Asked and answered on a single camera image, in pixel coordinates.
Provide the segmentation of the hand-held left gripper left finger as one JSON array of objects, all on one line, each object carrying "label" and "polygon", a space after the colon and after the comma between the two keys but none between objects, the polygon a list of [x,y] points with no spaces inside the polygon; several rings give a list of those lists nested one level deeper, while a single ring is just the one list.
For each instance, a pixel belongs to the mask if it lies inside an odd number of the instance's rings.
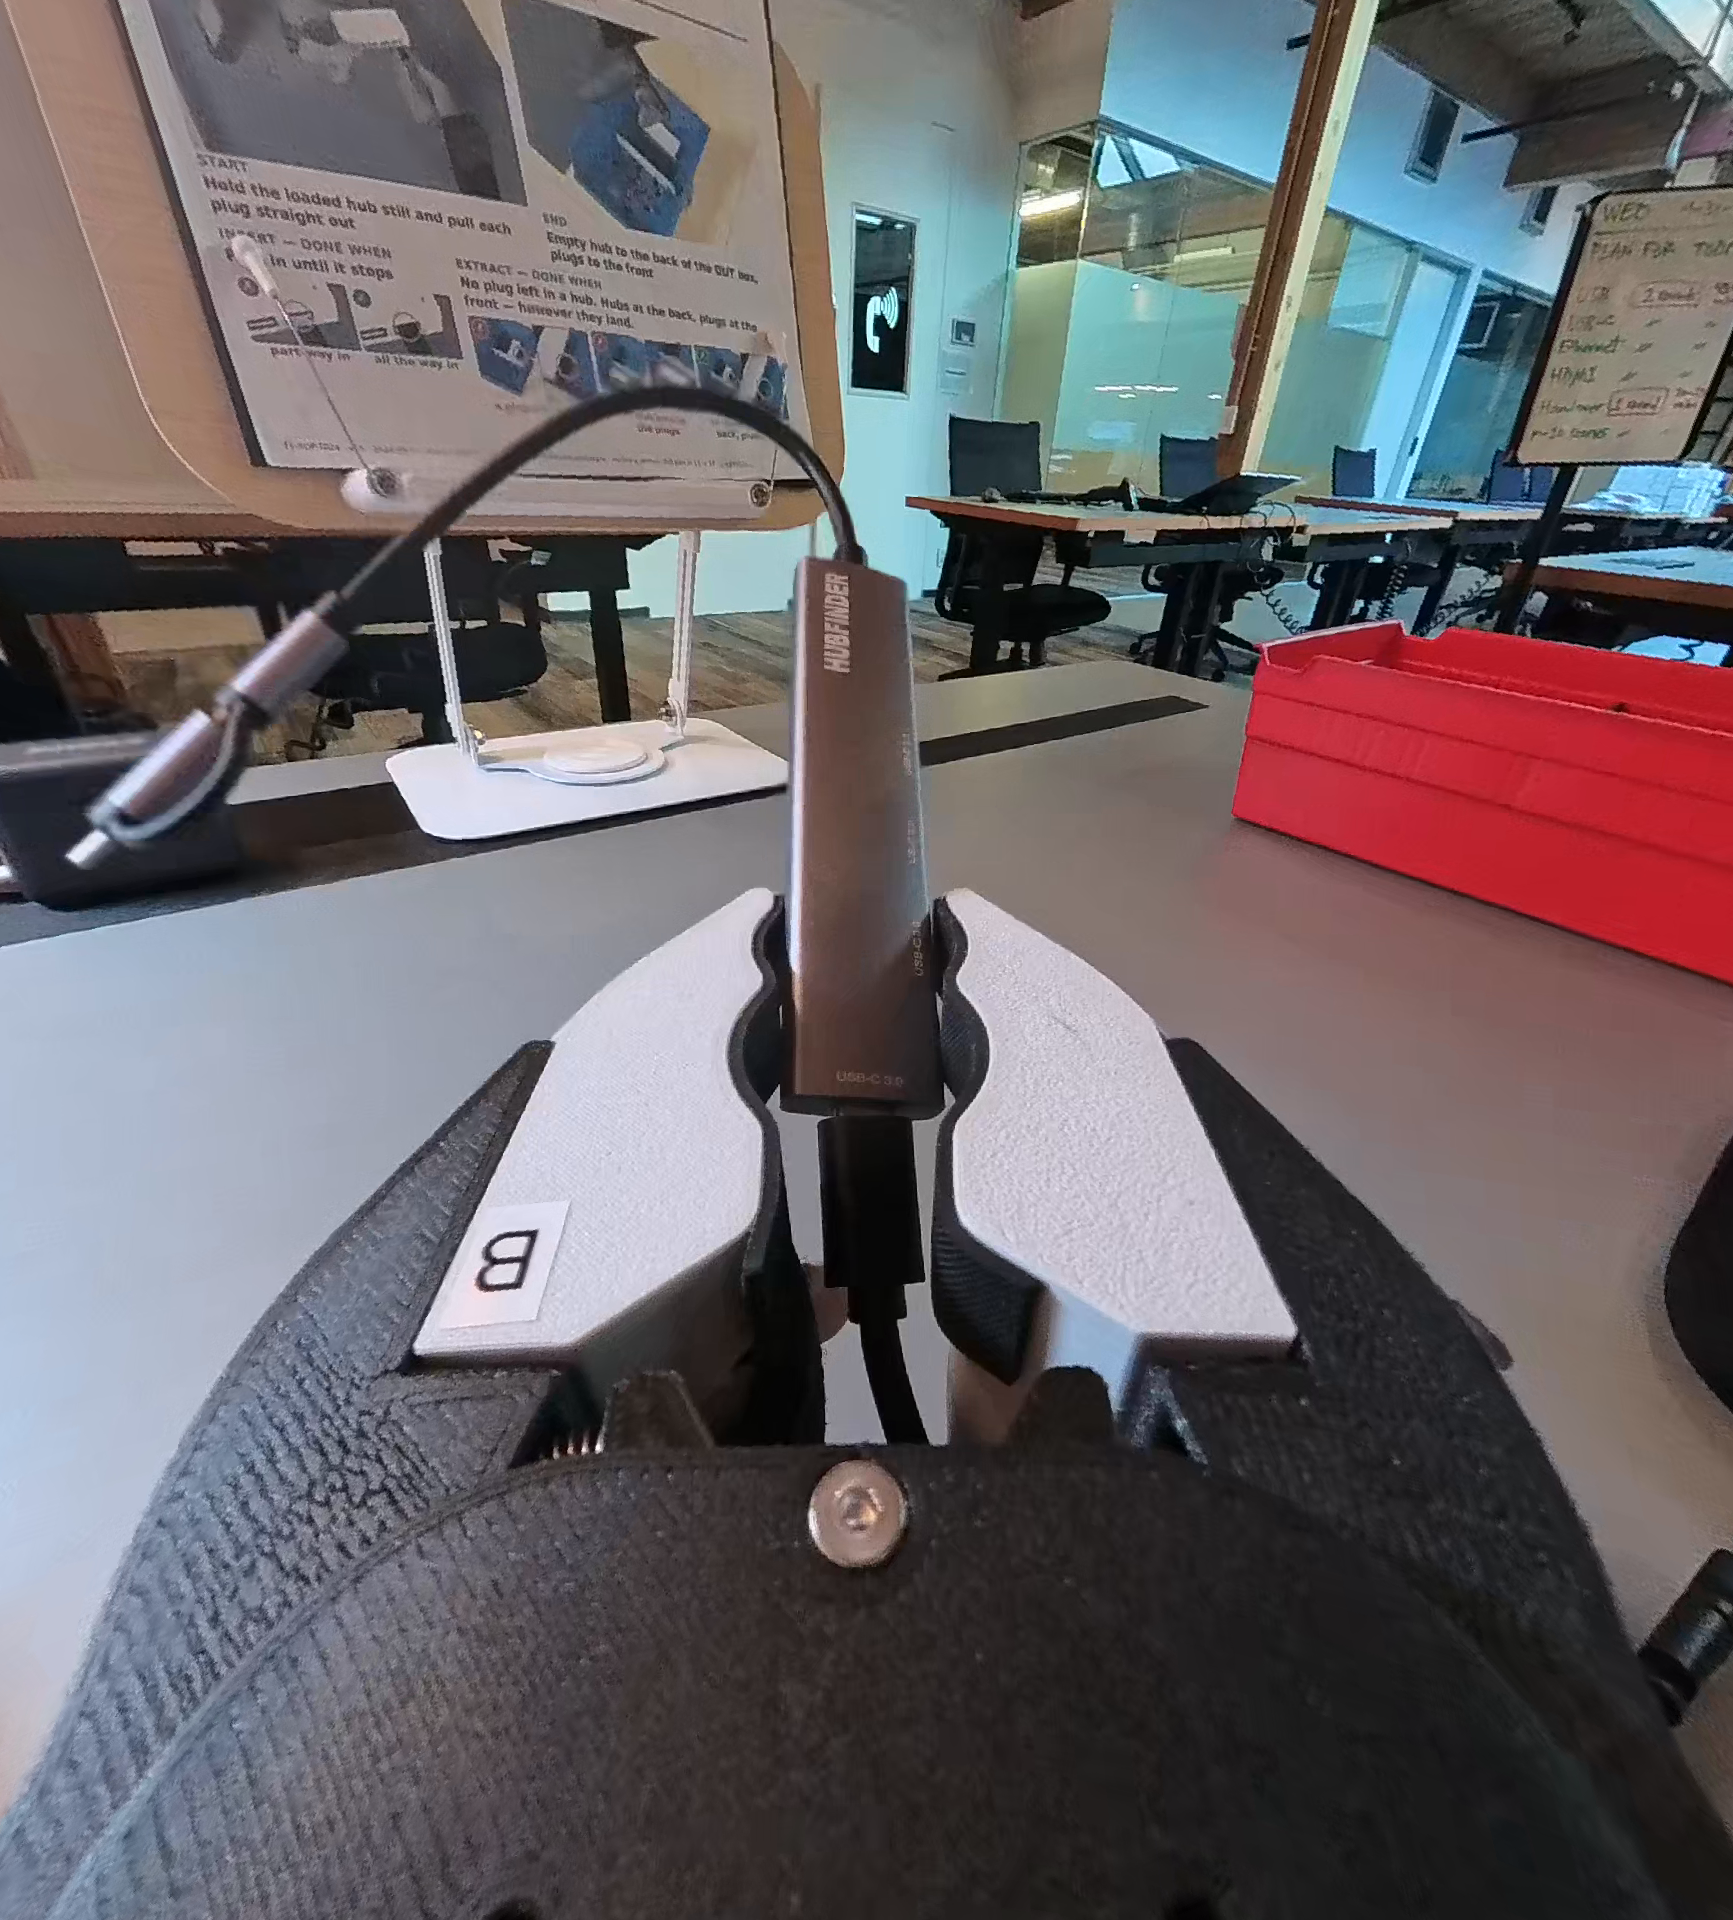
[{"label": "hand-held left gripper left finger", "polygon": [[779,900],[674,934],[567,1017],[494,1152],[411,1356],[538,1364],[601,1403],[674,1374],[739,1425],[790,1339],[778,1083]]}]

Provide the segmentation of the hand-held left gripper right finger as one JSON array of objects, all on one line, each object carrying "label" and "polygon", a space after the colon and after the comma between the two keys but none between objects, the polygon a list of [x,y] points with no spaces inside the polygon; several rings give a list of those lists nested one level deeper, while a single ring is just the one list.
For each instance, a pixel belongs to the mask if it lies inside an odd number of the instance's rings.
[{"label": "hand-held left gripper right finger", "polygon": [[1258,1229],[1153,1015],[985,895],[934,906],[949,1106],[934,1140],[930,1302],[949,1434],[998,1441],[1046,1371],[1113,1413],[1160,1366],[1301,1349]]}]

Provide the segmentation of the grey usb hub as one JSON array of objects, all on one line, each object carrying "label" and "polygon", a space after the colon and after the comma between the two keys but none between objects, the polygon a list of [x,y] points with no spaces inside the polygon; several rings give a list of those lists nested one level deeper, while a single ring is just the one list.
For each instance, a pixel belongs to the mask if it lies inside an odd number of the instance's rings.
[{"label": "grey usb hub", "polygon": [[339,655],[349,609],[388,564],[444,537],[494,488],[576,436],[663,412],[725,420],[784,452],[834,540],[830,558],[797,566],[792,593],[781,1104],[826,1118],[934,1118],[944,1077],[904,587],[868,564],[830,463],[754,400],[619,391],[525,427],[291,617],[208,708],[160,732],[90,802],[65,861],[87,871],[221,803],[256,728]]}]

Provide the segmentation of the red plastic bin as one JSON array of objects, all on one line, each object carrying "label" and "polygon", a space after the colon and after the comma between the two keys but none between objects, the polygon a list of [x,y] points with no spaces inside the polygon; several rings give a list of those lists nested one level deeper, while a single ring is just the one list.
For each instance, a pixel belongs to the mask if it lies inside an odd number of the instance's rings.
[{"label": "red plastic bin", "polygon": [[1733,988],[1733,668],[1399,622],[1271,641],[1232,816]]}]

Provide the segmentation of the black office chair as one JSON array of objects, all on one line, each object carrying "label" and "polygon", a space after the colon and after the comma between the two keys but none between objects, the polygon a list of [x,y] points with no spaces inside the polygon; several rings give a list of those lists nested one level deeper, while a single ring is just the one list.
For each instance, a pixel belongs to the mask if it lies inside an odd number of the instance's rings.
[{"label": "black office chair", "polygon": [[539,616],[504,617],[500,583],[508,566],[478,547],[445,542],[442,587],[450,659],[429,626],[429,583],[419,561],[398,564],[357,603],[347,647],[312,688],[327,723],[349,726],[360,711],[402,709],[418,717],[419,744],[450,744],[451,682],[462,705],[512,699],[538,684],[547,658]]},{"label": "black office chair", "polygon": [[[946,426],[949,496],[991,505],[1042,505],[1041,426],[953,413]],[[975,630],[968,674],[1045,664],[1046,641],[1108,619],[1111,600],[1041,582],[1046,532],[979,517],[943,516],[946,547],[933,589],[943,619]]]}]

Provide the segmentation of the wooden top desk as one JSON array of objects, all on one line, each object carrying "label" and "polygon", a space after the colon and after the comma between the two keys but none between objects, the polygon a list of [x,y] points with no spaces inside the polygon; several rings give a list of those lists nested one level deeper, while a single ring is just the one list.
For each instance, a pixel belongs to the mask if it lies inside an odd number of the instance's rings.
[{"label": "wooden top desk", "polygon": [[[1166,609],[1154,637],[1150,662],[1162,672],[1193,677],[1226,674],[1216,652],[1219,603],[1224,575],[1247,564],[1275,564],[1281,558],[1309,559],[1319,547],[1322,564],[1363,564],[1397,537],[1426,537],[1454,532],[1457,517],[1447,512],[1401,513],[1381,507],[1322,507],[1295,504],[1247,513],[1138,510],[1117,501],[1045,501],[1008,505],[949,494],[910,494],[904,504],[940,522],[943,516],[1012,522],[1046,532],[1045,552],[1070,569],[1133,569],[1153,566],[1183,568],[1184,582],[1166,593]],[[971,659],[953,677],[985,677],[998,666],[968,674]]]}]

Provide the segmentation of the dark grey case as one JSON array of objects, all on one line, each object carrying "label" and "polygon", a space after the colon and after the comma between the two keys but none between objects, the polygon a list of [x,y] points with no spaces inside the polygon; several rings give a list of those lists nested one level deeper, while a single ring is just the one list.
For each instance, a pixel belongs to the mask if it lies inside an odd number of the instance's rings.
[{"label": "dark grey case", "polygon": [[65,853],[90,829],[87,806],[142,756],[151,732],[90,732],[0,742],[0,855],[25,900],[64,909],[221,881],[247,853],[227,810],[197,816],[139,847],[80,869]]}]

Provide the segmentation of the black phone sign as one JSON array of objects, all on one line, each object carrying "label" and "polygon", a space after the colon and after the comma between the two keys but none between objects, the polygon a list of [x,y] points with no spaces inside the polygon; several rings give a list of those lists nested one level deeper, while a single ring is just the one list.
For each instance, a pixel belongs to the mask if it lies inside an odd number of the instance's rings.
[{"label": "black phone sign", "polygon": [[894,212],[854,206],[850,231],[848,390],[904,395],[910,390],[918,224]]}]

